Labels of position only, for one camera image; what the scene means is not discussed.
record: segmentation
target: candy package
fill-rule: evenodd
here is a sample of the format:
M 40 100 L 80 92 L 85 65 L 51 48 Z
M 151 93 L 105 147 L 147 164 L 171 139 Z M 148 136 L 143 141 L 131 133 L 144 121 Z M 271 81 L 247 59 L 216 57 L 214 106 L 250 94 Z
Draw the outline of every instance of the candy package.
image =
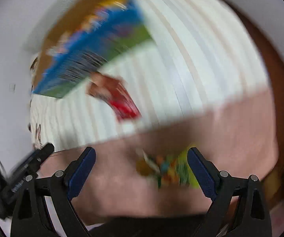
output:
M 159 188 L 170 185 L 198 188 L 198 181 L 187 162 L 188 150 L 184 150 L 178 156 L 149 156 L 141 151 L 136 162 L 136 170 L 142 176 L 155 178 Z
M 52 65 L 33 93 L 62 98 L 101 66 L 147 39 L 151 37 L 133 0 L 101 1 L 78 28 L 65 31 L 46 51 Z M 130 110 L 127 100 L 109 101 L 117 117 Z
M 117 120 L 134 119 L 140 112 L 124 87 L 122 79 L 94 72 L 87 93 L 106 102 L 115 112 Z

